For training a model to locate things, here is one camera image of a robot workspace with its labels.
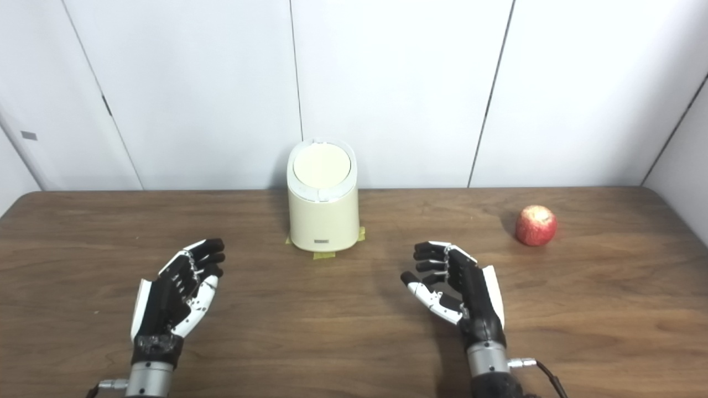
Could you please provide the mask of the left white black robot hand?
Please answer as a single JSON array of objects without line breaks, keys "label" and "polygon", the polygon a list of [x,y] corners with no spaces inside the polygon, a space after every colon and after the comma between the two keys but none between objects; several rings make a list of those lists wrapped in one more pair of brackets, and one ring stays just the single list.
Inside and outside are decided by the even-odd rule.
[{"label": "left white black robot hand", "polygon": [[131,324],[131,364],[162,362],[177,367],[185,338],[205,317],[216,295],[225,260],[222,239],[178,251],[155,280],[140,280]]}]

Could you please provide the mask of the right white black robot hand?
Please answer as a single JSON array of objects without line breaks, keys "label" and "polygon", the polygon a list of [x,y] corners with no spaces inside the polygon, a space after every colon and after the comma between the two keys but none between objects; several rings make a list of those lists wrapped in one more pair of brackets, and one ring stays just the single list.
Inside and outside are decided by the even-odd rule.
[{"label": "right white black robot hand", "polygon": [[414,246],[417,277],[407,270],[400,275],[405,287],[431,313],[456,325],[465,348],[475,344],[507,347],[501,315],[494,307],[492,266],[481,268],[468,252],[447,242],[427,241]]}]

